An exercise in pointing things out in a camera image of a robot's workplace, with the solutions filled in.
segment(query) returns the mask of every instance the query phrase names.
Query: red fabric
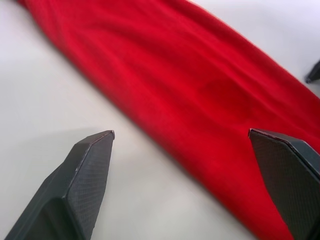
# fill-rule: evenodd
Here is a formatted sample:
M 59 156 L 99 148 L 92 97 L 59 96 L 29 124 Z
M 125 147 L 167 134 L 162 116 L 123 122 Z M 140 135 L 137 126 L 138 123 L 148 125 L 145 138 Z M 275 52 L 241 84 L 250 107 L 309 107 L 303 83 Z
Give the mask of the red fabric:
M 292 236 L 247 137 L 281 132 L 320 152 L 320 100 L 185 0 L 25 0 L 49 39 L 263 240 Z

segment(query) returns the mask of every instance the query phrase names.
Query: carbon fiber pattern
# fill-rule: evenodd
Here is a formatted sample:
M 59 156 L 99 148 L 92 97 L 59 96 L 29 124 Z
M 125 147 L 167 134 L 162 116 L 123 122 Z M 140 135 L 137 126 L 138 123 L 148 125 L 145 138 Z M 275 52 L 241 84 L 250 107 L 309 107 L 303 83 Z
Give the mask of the carbon fiber pattern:
M 67 201 L 85 240 L 91 238 L 105 194 L 112 141 L 109 134 L 91 146 L 68 192 Z
M 307 240 L 320 217 L 318 180 L 286 143 L 257 132 L 250 139 L 276 208 L 294 239 Z

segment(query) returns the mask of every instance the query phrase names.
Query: white surface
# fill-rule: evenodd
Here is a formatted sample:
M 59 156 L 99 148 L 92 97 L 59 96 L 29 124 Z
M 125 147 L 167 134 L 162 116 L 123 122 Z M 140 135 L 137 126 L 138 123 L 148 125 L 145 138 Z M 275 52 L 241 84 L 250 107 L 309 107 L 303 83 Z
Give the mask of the white surface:
M 298 79 L 320 59 L 317 0 L 196 0 Z M 319 83 L 312 89 L 320 95 Z M 93 240 L 252 240 L 213 197 L 0 1 L 0 239 L 72 145 L 115 130 Z

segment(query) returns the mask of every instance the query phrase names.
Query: white table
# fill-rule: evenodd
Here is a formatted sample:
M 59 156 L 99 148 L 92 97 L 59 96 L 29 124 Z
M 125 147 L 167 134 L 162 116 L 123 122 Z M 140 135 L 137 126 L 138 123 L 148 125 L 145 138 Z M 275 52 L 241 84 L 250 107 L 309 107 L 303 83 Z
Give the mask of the white table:
M 318 0 L 194 2 L 300 80 L 320 59 Z M 312 90 L 320 96 L 319 83 Z M 93 240 L 255 239 L 7 0 L 0 1 L 0 116 L 0 239 L 73 144 L 110 129 L 116 139 Z

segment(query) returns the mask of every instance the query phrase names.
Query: black object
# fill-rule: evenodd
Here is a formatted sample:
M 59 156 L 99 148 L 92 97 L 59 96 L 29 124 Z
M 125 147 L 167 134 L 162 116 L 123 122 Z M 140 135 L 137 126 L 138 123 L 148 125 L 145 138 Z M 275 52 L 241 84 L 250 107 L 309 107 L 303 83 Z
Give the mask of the black object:
M 320 79 L 320 61 L 314 65 L 311 72 L 305 77 L 305 82 L 307 84 Z
M 250 129 L 257 163 L 273 203 L 295 240 L 320 240 L 320 155 L 306 142 Z
M 106 190 L 114 137 L 114 131 L 104 131 L 75 144 L 5 240 L 89 240 Z

